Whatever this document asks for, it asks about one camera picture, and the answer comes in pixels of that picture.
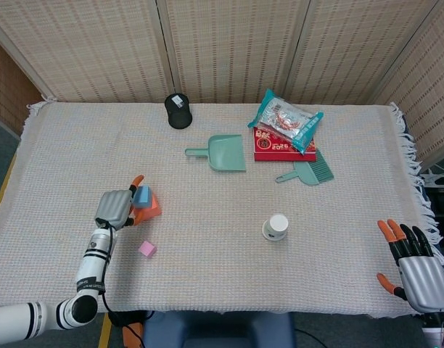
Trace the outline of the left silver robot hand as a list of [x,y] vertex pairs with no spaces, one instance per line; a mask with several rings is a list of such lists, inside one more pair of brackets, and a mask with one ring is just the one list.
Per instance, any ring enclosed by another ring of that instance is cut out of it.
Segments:
[[134,178],[128,189],[107,191],[99,201],[94,221],[98,228],[113,227],[116,231],[138,225],[144,220],[143,212],[134,212],[133,198],[144,176]]

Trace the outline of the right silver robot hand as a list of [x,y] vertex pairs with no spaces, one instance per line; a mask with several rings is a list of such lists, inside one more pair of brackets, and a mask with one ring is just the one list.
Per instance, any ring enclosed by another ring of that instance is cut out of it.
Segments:
[[424,232],[391,219],[379,220],[377,226],[388,243],[402,282],[396,286],[384,274],[377,273],[379,284],[419,313],[444,312],[444,270]]

